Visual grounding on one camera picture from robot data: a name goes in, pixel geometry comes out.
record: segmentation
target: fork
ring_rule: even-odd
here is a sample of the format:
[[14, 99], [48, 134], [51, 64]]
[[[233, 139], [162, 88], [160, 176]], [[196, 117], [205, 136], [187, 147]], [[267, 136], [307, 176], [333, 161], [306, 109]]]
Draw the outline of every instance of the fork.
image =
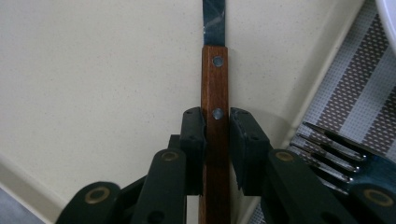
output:
[[309, 122], [304, 122], [304, 125], [348, 148], [340, 150], [333, 144], [303, 134], [297, 134], [297, 136], [303, 138], [308, 145], [290, 144], [300, 150], [300, 155], [305, 162], [311, 166], [327, 187], [337, 193], [348, 195], [356, 185], [371, 184], [396, 194], [396, 164], [394, 162], [331, 130]]

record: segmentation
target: knife blade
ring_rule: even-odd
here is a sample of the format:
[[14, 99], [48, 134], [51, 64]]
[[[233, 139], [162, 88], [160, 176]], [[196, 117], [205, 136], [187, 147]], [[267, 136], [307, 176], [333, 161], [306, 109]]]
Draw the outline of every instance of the knife blade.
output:
[[225, 47], [225, 1], [203, 0], [201, 108], [206, 122], [207, 149], [204, 189], [200, 198], [201, 224], [231, 223], [228, 50]]

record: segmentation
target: white tray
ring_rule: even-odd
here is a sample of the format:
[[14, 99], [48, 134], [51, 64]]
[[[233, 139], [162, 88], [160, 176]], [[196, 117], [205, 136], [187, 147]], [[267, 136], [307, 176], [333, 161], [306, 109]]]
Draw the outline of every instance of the white tray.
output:
[[[228, 2], [231, 106], [274, 147], [287, 145], [361, 4]], [[1, 187], [46, 222], [92, 182], [145, 175], [200, 104], [200, 1], [5, 1], [0, 36]], [[233, 223], [246, 223], [257, 199], [233, 198]], [[188, 216], [197, 222], [196, 198]]]

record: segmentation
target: knife handle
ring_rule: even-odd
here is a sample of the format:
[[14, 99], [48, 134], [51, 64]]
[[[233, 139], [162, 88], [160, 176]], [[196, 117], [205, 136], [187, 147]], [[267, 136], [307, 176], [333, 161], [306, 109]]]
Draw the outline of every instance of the knife handle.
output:
[[204, 46], [202, 53], [201, 108], [207, 150], [200, 223], [230, 224], [228, 50]]

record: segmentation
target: gray placemat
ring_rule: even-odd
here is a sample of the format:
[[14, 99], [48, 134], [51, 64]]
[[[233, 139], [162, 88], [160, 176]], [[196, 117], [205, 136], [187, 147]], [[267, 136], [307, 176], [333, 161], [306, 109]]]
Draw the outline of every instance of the gray placemat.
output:
[[[339, 132], [396, 161], [396, 56], [375, 1], [364, 3], [303, 121]], [[297, 133], [321, 138], [303, 125]], [[297, 136], [291, 142], [304, 145]], [[265, 223], [260, 205], [249, 223]]]

